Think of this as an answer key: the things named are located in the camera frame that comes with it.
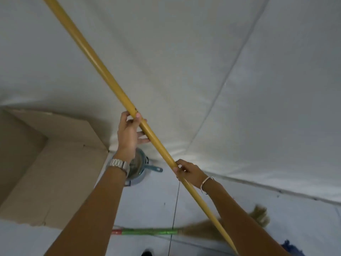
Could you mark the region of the person's right hand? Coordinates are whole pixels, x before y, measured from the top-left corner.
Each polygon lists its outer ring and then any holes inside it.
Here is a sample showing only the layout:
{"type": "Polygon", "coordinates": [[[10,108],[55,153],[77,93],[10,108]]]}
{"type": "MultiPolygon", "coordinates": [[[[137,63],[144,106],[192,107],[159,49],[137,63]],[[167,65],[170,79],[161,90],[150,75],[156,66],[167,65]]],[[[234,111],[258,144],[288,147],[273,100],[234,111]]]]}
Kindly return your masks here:
{"type": "Polygon", "coordinates": [[[212,177],[207,176],[206,173],[204,173],[197,165],[193,164],[192,166],[192,180],[193,181],[187,181],[190,184],[192,184],[194,187],[202,190],[202,192],[205,191],[204,185],[205,183],[211,182],[214,179],[212,177]]]}

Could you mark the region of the yellow wooden pole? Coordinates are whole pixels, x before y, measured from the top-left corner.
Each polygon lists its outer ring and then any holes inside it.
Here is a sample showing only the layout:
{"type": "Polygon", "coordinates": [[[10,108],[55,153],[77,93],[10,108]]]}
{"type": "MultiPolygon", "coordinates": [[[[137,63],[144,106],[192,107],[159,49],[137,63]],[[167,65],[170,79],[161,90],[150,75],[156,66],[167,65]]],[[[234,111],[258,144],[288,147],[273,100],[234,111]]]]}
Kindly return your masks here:
{"type": "MultiPolygon", "coordinates": [[[[47,6],[50,8],[50,10],[53,12],[53,14],[56,16],[58,21],[62,24],[62,26],[66,29],[66,31],[73,38],[73,40],[81,49],[81,51],[86,55],[87,59],[91,62],[91,64],[100,74],[100,76],[109,86],[109,88],[117,96],[117,98],[122,103],[122,105],[126,108],[126,110],[130,113],[132,117],[135,117],[136,113],[138,113],[137,108],[131,102],[129,97],[125,94],[123,89],[119,86],[119,84],[117,83],[113,75],[109,72],[109,70],[106,68],[104,63],[100,60],[99,56],[96,54],[93,48],[89,45],[87,40],[84,38],[82,33],[78,30],[74,22],[67,15],[65,10],[59,4],[59,2],[57,0],[44,0],[44,1],[47,4],[47,6]]],[[[177,164],[172,158],[172,156],[169,154],[169,152],[166,150],[166,148],[163,146],[163,144],[160,142],[160,140],[157,138],[155,133],[152,131],[152,129],[150,128],[150,126],[147,124],[147,122],[144,119],[142,119],[140,127],[142,131],[146,134],[148,139],[151,141],[152,145],[156,148],[156,150],[159,152],[159,154],[168,164],[168,166],[171,169],[177,167],[177,164]]],[[[190,195],[193,197],[193,199],[196,201],[198,206],[202,209],[202,211],[206,214],[206,216],[211,220],[212,224],[216,227],[219,233],[223,236],[223,238],[231,247],[231,249],[236,253],[236,255],[238,255],[237,249],[232,239],[230,238],[228,233],[225,231],[223,226],[219,223],[218,219],[215,217],[213,212],[209,209],[207,203],[202,199],[202,197],[195,190],[193,185],[187,182],[183,177],[180,178],[180,181],[184,185],[184,187],[187,189],[187,191],[190,193],[190,195]]]]}

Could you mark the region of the person's left hand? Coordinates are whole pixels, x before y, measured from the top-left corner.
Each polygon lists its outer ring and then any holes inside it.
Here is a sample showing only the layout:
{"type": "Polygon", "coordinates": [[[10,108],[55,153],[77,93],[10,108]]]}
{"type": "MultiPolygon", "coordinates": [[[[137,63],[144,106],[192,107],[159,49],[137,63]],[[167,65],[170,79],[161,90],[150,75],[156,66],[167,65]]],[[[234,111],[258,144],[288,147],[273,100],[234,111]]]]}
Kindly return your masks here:
{"type": "Polygon", "coordinates": [[[140,113],[136,113],[133,119],[128,119],[130,113],[125,111],[121,114],[118,125],[118,149],[113,156],[115,159],[121,159],[131,162],[135,158],[137,144],[137,132],[142,121],[140,113]]]}

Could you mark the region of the silver metal wristwatch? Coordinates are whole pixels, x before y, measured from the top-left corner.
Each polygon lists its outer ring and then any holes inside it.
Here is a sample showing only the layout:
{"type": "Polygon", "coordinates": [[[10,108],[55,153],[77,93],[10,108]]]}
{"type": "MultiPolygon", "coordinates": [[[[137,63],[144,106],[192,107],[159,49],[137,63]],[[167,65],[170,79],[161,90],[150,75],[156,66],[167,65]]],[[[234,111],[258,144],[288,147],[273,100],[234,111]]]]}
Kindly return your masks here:
{"type": "Polygon", "coordinates": [[[129,176],[129,173],[130,173],[130,163],[129,162],[123,161],[121,159],[112,158],[107,163],[107,167],[117,167],[117,168],[121,169],[123,172],[125,172],[126,177],[129,176]]]}

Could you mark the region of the person's left forearm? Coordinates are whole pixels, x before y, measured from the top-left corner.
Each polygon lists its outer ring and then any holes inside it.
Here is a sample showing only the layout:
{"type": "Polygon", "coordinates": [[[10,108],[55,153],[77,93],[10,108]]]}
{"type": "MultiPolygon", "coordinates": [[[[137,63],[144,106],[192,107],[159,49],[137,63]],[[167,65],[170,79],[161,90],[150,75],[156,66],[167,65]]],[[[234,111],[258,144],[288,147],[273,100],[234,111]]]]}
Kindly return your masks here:
{"type": "Polygon", "coordinates": [[[44,256],[105,256],[126,172],[108,167],[44,256]]]}

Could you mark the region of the blue mop bucket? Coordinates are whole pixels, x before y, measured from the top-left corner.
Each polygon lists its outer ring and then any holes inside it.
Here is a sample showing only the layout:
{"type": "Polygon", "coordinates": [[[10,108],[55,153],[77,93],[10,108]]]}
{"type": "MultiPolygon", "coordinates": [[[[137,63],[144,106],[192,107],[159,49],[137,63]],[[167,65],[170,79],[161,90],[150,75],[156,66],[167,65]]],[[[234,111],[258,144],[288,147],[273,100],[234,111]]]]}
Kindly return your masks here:
{"type": "Polygon", "coordinates": [[[163,169],[149,164],[150,160],[140,148],[136,149],[135,158],[130,162],[130,172],[125,187],[138,185],[151,171],[162,173],[163,169]]]}

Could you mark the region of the blue mop head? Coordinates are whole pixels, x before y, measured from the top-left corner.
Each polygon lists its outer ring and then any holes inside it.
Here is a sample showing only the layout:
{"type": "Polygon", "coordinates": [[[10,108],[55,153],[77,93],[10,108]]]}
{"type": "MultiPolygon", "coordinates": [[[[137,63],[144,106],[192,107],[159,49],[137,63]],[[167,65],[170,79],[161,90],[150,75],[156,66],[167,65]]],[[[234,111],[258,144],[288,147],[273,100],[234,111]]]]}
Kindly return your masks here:
{"type": "Polygon", "coordinates": [[[289,240],[285,240],[281,246],[284,248],[284,250],[291,254],[291,256],[306,256],[302,250],[290,243],[289,240]]]}

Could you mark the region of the brown cardboard box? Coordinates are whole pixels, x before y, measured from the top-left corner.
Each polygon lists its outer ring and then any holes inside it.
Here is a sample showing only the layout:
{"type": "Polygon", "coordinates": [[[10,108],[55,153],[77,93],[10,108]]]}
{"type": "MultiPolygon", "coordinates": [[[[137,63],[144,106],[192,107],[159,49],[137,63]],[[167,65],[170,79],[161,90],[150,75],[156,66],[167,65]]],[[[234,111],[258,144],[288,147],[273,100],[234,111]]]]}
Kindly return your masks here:
{"type": "Polygon", "coordinates": [[[0,109],[0,220],[65,228],[107,156],[86,120],[0,109]]]}

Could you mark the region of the person's right forearm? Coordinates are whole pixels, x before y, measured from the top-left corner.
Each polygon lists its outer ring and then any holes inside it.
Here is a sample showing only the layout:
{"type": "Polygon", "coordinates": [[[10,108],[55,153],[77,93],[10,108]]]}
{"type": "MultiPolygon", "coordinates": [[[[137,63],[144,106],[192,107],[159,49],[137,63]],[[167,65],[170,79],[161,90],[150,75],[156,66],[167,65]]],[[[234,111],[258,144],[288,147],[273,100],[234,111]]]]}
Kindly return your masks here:
{"type": "Polygon", "coordinates": [[[204,189],[213,201],[239,256],[290,256],[239,206],[220,183],[213,180],[205,183],[204,189]]]}

